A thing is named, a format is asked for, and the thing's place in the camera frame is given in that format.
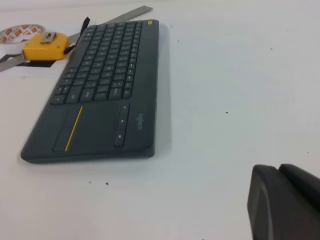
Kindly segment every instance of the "keyboard button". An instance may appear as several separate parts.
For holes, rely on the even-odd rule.
[[[116,64],[115,59],[108,59],[107,61],[105,61],[105,65],[113,65],[113,64]]]
[[[97,56],[105,56],[107,55],[107,51],[98,51]]]
[[[71,78],[66,78],[66,79],[62,79],[61,81],[61,85],[70,85],[72,83],[72,79]]]
[[[94,64],[92,65],[93,68],[99,68],[102,67],[104,65],[103,61],[96,61],[94,62]]]
[[[106,58],[107,59],[116,59],[117,58],[117,54],[109,54]]]
[[[110,48],[111,49],[118,49],[118,48],[120,48],[120,44],[119,43],[113,43],[113,44],[111,44]]]
[[[76,67],[70,67],[70,68],[66,71],[66,73],[73,74],[73,73],[75,73],[76,71],[77,71],[77,68],[76,68]]]
[[[111,88],[122,88],[124,81],[113,81]]]
[[[131,82],[126,82],[124,85],[124,89],[132,89],[132,83]]]
[[[76,79],[85,79],[88,76],[87,72],[80,72],[76,75]]]
[[[66,95],[55,95],[51,98],[51,104],[63,104]]]
[[[88,81],[86,84],[85,84],[85,87],[86,88],[95,88],[97,86],[97,82],[96,81]]]
[[[119,44],[121,43],[121,39],[113,39],[112,44]]]
[[[95,55],[85,55],[83,60],[92,60],[95,58]]]
[[[120,80],[124,80],[125,79],[125,75],[124,74],[115,74],[113,77],[114,81],[120,81]]]
[[[67,94],[69,90],[69,86],[64,86],[63,90],[62,90],[62,94]]]
[[[98,45],[90,45],[89,49],[98,49],[98,47],[99,47]]]
[[[94,61],[95,61],[95,62],[104,61],[105,58],[106,58],[106,56],[96,56],[95,59],[94,59]]]
[[[126,68],[125,67],[117,67],[115,69],[115,73],[116,74],[124,74],[126,72]]]
[[[82,62],[82,66],[90,66],[92,64],[92,60],[87,60]]]
[[[101,75],[101,78],[110,78],[112,77],[112,71],[104,71]]]
[[[94,37],[92,38],[92,40],[100,40],[100,39],[102,39],[102,36],[94,36]]]
[[[57,89],[54,92],[54,95],[60,95],[62,93],[63,89],[64,89],[63,86],[58,86]]]
[[[98,88],[96,89],[97,93],[102,93],[102,92],[108,92],[109,90],[109,85],[101,85],[98,86]]]
[[[104,66],[103,71],[113,71],[114,68],[115,68],[114,65],[107,65],[107,66]]]
[[[127,61],[128,59],[128,56],[119,56],[118,61]]]
[[[110,49],[109,54],[117,54],[119,52],[118,48]]]
[[[117,66],[117,68],[126,67],[127,66],[127,62],[126,61],[118,61],[116,66]]]
[[[85,83],[85,80],[84,79],[76,79],[74,80],[73,82],[73,86],[80,86],[80,85],[83,85]]]
[[[120,51],[120,55],[129,55],[129,50]]]
[[[97,50],[88,50],[86,51],[87,54],[96,54]]]
[[[111,78],[101,78],[99,81],[99,85],[108,85],[111,82]]]
[[[81,92],[81,86],[73,86],[70,89],[70,92],[68,94],[68,97],[66,98],[65,103],[70,104],[70,103],[76,103],[79,99],[79,95]]]
[[[94,89],[93,88],[85,88],[82,92],[80,102],[88,102],[92,101],[92,97],[94,95]]]
[[[124,51],[124,50],[130,50],[130,46],[129,45],[124,45],[123,46],[123,44],[122,44],[121,51]]]
[[[106,92],[99,92],[96,93],[94,96],[95,101],[102,101],[107,99],[107,93]]]
[[[64,79],[73,79],[75,77],[75,73],[66,73],[63,78]]]
[[[112,88],[110,90],[109,99],[120,99],[122,95],[121,88]]]
[[[99,79],[99,74],[90,74],[88,77],[88,81],[96,81]]]
[[[82,66],[79,68],[79,72],[87,72],[89,71],[90,67],[89,66]]]
[[[101,46],[101,47],[99,48],[99,51],[107,51],[108,48],[109,48],[109,46]]]
[[[131,96],[131,90],[130,89],[125,89],[123,91],[123,98],[127,99],[127,98],[130,98],[130,96]]]
[[[99,74],[101,72],[101,67],[96,67],[91,69],[91,74]]]
[[[129,69],[135,69],[135,67],[136,67],[136,65],[133,64],[133,63],[130,63],[129,66],[128,66]]]
[[[126,82],[131,83],[134,80],[134,76],[127,76]]]
[[[129,69],[127,72],[127,75],[134,75],[135,74],[135,70],[133,69]]]

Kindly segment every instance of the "white surface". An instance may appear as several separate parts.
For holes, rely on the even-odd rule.
[[[142,4],[25,17],[101,23]],[[150,6],[140,19],[162,23],[153,158],[23,161],[57,79],[0,76],[0,239],[249,240],[255,164],[291,163],[320,176],[319,3]]]

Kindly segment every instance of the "keyboard key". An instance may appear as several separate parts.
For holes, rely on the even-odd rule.
[[[117,67],[115,69],[115,73],[116,74],[124,74],[126,72],[126,68],[125,67]]]
[[[107,55],[107,51],[98,51],[97,56],[105,56]]]
[[[127,98],[129,98],[131,96],[131,90],[130,89],[125,89],[124,91],[123,91],[123,98],[124,99],[127,99]]]
[[[63,104],[66,95],[55,95],[51,98],[51,104]]]
[[[87,54],[96,54],[96,52],[97,52],[97,50],[95,50],[95,49],[86,51]]]
[[[77,75],[76,75],[76,79],[85,79],[86,77],[88,76],[88,73],[87,72],[79,72]]]
[[[94,95],[94,89],[93,88],[85,88],[82,92],[80,102],[88,102],[92,101],[92,97]]]
[[[68,97],[66,98],[65,103],[70,104],[70,103],[76,103],[79,99],[79,95],[81,92],[81,86],[73,86],[70,89],[70,92],[68,94]]]
[[[122,88],[124,81],[113,81],[111,88]]]
[[[95,88],[97,86],[97,82],[96,81],[88,81],[86,84],[85,84],[85,87],[86,88]]]
[[[73,86],[80,86],[80,85],[83,85],[85,83],[85,80],[84,79],[76,79],[74,80],[73,82]]]
[[[77,71],[77,69],[78,69],[78,68],[76,68],[76,67],[70,67],[70,68],[66,71],[66,73],[73,74],[73,73],[75,73],[75,72]]]
[[[103,61],[95,61],[94,64],[92,65],[93,68],[98,68],[102,67],[104,65]]]
[[[104,71],[101,75],[101,78],[110,78],[112,77],[112,71]]]
[[[108,85],[111,82],[111,78],[101,78],[99,81],[99,85]]]
[[[99,92],[96,93],[94,96],[95,101],[102,101],[107,99],[107,93],[106,92]]]
[[[134,63],[130,63],[128,66],[129,69],[135,69],[135,67],[136,67],[136,65]]]
[[[119,67],[126,67],[127,66],[127,61],[118,61],[116,64],[117,68]]]
[[[107,66],[104,66],[103,71],[113,71],[114,68],[115,68],[114,65],[107,65]]]
[[[119,56],[118,61],[127,61],[129,58],[128,56]]]
[[[133,69],[129,69],[127,72],[127,75],[134,75],[135,74],[135,70]]]
[[[124,85],[124,89],[132,89],[132,83],[131,82],[126,82]]]
[[[96,81],[99,79],[99,74],[90,74],[88,77],[88,81]]]
[[[101,72],[101,67],[95,67],[91,69],[91,74],[99,74]]]
[[[107,59],[105,61],[105,65],[113,65],[116,64],[116,60],[115,59]]]
[[[72,79],[71,78],[66,78],[66,79],[62,79],[61,80],[61,85],[70,85],[72,83]]]
[[[57,89],[54,92],[54,95],[60,95],[62,93],[63,89],[64,89],[63,86],[58,86]]]
[[[121,88],[112,88],[110,90],[109,99],[120,99],[122,95],[122,89]]]
[[[82,66],[79,68],[79,72],[87,72],[89,71],[90,67],[89,66]]]
[[[62,90],[62,94],[67,94],[69,90],[69,86],[64,86],[63,90]]]
[[[95,58],[95,55],[85,55],[84,60],[92,60]]]
[[[124,80],[125,79],[125,75],[124,74],[115,74],[113,77],[114,81],[119,81],[119,80]]]
[[[134,76],[127,76],[126,82],[131,83],[134,80]]]
[[[75,73],[66,73],[63,78],[64,79],[73,79],[75,77]]]
[[[109,90],[109,85],[101,85],[98,86],[98,88],[96,89],[97,93],[102,93],[102,92],[108,92]]]
[[[82,66],[90,66],[92,64],[92,60],[87,60],[82,62]]]

